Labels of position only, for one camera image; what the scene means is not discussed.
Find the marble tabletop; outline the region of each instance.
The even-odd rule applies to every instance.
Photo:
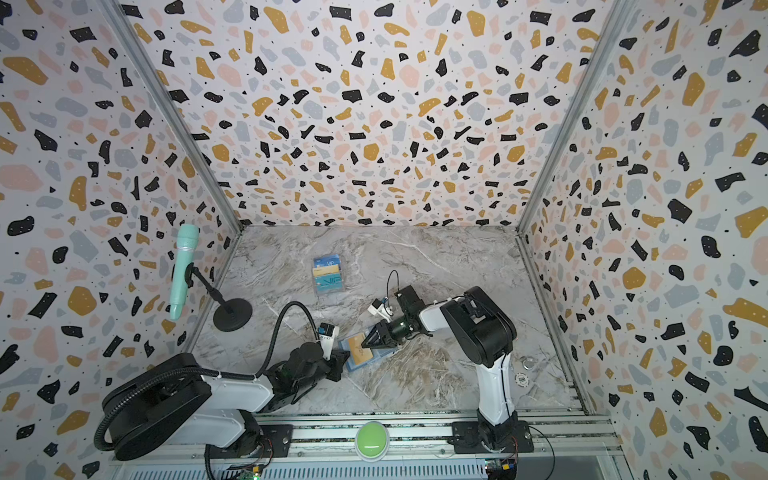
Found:
[[[341,256],[345,289],[319,298],[312,262],[330,253]],[[304,303],[316,324],[337,325],[339,338],[368,332],[380,319],[367,311],[368,305],[384,297],[393,269],[399,273],[400,287],[412,285],[427,303],[480,286],[518,331],[512,369],[525,372],[531,381],[526,388],[512,386],[516,407],[571,404],[571,390],[511,227],[248,227],[221,293],[227,299],[248,300],[253,316],[242,329],[225,333],[214,328],[211,313],[193,353],[202,366],[256,372],[277,316],[291,300]],[[392,276],[389,294],[396,288]],[[397,315],[394,300],[392,308]],[[271,363],[287,359],[292,349],[311,339],[306,317],[293,307],[280,327]],[[527,356],[535,360],[531,370],[521,366]],[[433,337],[417,336],[378,362],[353,372],[345,369],[340,382],[323,380],[279,413],[474,410],[478,401],[475,364],[450,329],[441,329]]]

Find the terrazzo pattern wall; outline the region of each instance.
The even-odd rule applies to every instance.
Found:
[[[174,238],[217,278],[235,233],[91,2],[0,2],[0,477],[91,478],[104,395],[184,347]]]
[[[611,2],[124,6],[247,224],[516,224]]]
[[[524,232],[635,478],[768,478],[768,2],[641,2]]]

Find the microphone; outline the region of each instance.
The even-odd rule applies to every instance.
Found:
[[[179,228],[179,234],[176,237],[176,266],[168,300],[170,319],[174,322],[181,317],[181,310],[187,302],[187,281],[184,279],[184,274],[192,263],[199,233],[200,231],[192,223],[185,223]]]

